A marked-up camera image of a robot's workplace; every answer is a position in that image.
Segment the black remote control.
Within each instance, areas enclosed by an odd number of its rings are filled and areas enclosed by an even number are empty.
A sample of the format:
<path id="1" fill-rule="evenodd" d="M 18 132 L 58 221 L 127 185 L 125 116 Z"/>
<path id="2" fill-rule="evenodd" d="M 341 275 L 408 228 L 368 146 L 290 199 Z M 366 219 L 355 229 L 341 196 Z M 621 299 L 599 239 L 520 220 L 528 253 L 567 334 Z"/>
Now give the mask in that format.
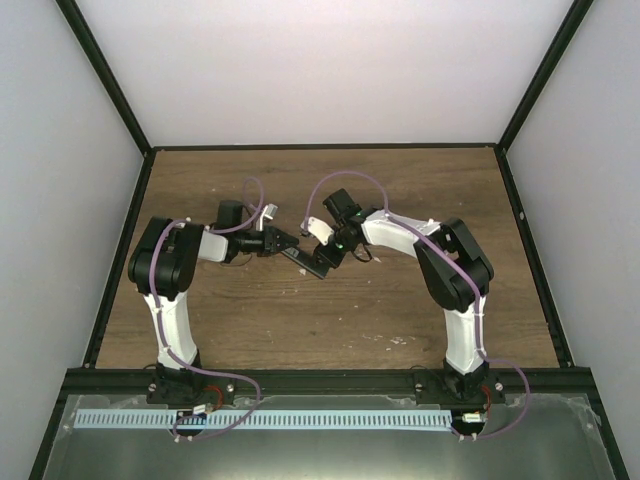
<path id="1" fill-rule="evenodd" d="M 325 265 L 317 264 L 313 255 L 303 251 L 298 246 L 294 248 L 295 248 L 295 257 L 288 258 L 289 260 L 291 260 L 300 268 L 302 268 L 308 273 L 311 273 L 312 275 L 314 275 L 319 279 L 324 279 L 326 277 L 329 271 L 329 268 L 327 268 Z"/>

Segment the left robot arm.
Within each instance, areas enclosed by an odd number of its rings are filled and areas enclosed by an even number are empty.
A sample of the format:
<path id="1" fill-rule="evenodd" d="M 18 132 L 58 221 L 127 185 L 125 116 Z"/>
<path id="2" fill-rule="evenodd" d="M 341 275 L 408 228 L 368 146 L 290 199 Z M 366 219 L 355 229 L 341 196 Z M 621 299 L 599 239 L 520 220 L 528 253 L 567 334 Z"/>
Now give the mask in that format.
<path id="1" fill-rule="evenodd" d="M 170 399 L 184 404 L 203 395 L 205 379 L 196 371 L 201 360 L 191 334 L 187 301 L 197 263 L 229 264 L 240 254 L 270 257 L 296 247 L 296 237 L 266 223 L 275 210 L 275 205 L 268 204 L 252 220 L 243 217 L 248 206 L 223 200 L 211 225 L 159 216 L 149 220 L 131 255 L 128 278 L 152 315 L 158 344 L 156 395 L 166 392 Z"/>

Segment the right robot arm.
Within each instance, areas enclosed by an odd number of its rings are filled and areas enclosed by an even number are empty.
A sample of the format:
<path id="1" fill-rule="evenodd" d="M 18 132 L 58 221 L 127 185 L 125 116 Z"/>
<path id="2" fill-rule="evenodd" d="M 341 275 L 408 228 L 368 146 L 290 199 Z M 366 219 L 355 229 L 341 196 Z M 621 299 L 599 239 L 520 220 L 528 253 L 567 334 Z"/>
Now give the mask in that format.
<path id="1" fill-rule="evenodd" d="M 494 269 L 459 218 L 415 220 L 386 208 L 363 209 L 344 189 L 323 201 L 332 225 L 305 213 L 304 234 L 314 237 L 314 255 L 335 268 L 357 247 L 385 247 L 418 261 L 427 290 L 444 312 L 447 348 L 443 383 L 447 396 L 465 403 L 488 376 L 483 320 Z"/>

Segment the metal front plate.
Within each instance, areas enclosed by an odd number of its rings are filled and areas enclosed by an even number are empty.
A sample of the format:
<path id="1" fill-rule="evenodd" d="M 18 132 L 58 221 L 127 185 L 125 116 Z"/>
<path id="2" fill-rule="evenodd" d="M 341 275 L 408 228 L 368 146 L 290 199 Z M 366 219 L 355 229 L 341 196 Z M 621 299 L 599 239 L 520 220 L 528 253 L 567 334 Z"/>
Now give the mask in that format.
<path id="1" fill-rule="evenodd" d="M 74 396 L 46 479 L 610 479 L 600 421 L 583 397 L 512 395 L 488 438 L 401 430 L 75 429 L 80 409 L 178 410 L 142 397 Z M 438 410 L 390 396 L 267 399 L 258 410 Z"/>

